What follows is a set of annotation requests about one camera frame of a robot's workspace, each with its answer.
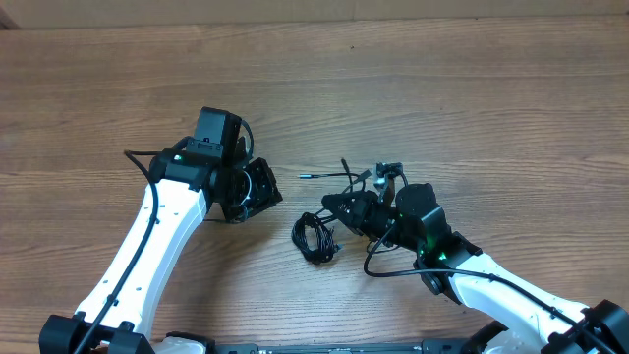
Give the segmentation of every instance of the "black cable bundle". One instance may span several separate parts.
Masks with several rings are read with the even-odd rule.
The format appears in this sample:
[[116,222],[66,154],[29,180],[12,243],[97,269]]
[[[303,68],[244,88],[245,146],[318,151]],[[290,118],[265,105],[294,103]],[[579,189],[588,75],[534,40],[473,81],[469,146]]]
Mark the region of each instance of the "black cable bundle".
[[[332,216],[321,219],[316,214],[304,212],[302,217],[295,222],[291,237],[293,243],[302,252],[306,261],[314,265],[330,262],[334,254],[341,249],[339,245],[334,244],[334,240],[332,239],[334,229],[325,227],[325,223],[332,220],[334,220]],[[315,250],[311,250],[308,246],[308,241],[306,240],[306,226],[313,229],[316,234],[317,248]]]

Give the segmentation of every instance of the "white arm segment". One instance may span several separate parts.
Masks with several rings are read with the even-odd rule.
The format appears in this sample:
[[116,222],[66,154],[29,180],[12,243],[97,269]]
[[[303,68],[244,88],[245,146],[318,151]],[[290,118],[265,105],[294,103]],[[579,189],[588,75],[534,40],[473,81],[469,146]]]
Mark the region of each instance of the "white arm segment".
[[[521,286],[575,322],[584,317],[581,310],[586,308],[586,305],[561,299],[539,289],[505,270],[487,254],[470,257],[457,266],[457,269],[493,273]],[[509,332],[516,333],[523,343],[536,352],[540,352],[548,344],[548,336],[551,333],[564,333],[572,327],[561,319],[553,319],[550,313],[539,305],[497,281],[455,274],[450,277],[450,285],[463,305],[480,310],[506,325]]]
[[[131,322],[134,324],[133,332],[144,334],[147,339],[150,339],[155,309],[170,273],[184,245],[207,213],[203,191],[191,191],[186,183],[165,179],[156,187],[159,223],[155,223],[142,255],[117,297],[118,302],[109,309],[101,323],[117,328],[122,321]],[[152,204],[150,186],[146,186],[140,213],[118,254],[98,285],[77,308],[77,312],[86,313],[86,322],[94,321],[107,295],[111,294],[129,265],[146,232]]]

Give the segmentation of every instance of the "beige wall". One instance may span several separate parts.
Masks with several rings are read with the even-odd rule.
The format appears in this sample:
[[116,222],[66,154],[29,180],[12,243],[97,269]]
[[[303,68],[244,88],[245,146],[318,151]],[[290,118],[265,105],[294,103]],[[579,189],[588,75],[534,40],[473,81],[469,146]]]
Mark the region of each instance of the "beige wall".
[[629,0],[0,0],[9,28],[624,14]]

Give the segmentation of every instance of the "wooden table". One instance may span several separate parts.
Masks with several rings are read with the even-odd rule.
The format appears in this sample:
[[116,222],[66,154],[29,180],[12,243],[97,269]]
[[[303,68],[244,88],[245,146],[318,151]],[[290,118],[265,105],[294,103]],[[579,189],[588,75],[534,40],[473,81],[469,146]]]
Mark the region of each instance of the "wooden table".
[[294,221],[346,181],[297,175],[342,171],[342,156],[359,172],[404,162],[511,271],[629,308],[627,17],[0,31],[0,48],[2,352],[35,352],[47,317],[71,315],[107,269],[145,185],[123,149],[172,145],[204,105],[250,122],[284,202],[196,231],[155,339],[409,341],[486,325],[418,277],[364,275],[367,240],[343,227],[333,262],[304,261]]

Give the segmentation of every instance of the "wood grain surface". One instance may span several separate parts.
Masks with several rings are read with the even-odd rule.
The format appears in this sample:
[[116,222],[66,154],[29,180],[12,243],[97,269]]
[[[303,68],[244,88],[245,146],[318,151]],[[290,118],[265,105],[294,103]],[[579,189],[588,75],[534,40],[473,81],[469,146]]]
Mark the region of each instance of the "wood grain surface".
[[418,277],[364,275],[367,241],[343,227],[333,262],[304,261],[292,225],[345,179],[297,176],[342,171],[341,157],[404,162],[507,269],[629,308],[627,17],[2,31],[0,48],[2,352],[36,352],[47,317],[71,315],[107,269],[145,185],[123,149],[172,145],[204,105],[250,122],[284,202],[195,232],[155,339],[399,342],[486,325]]

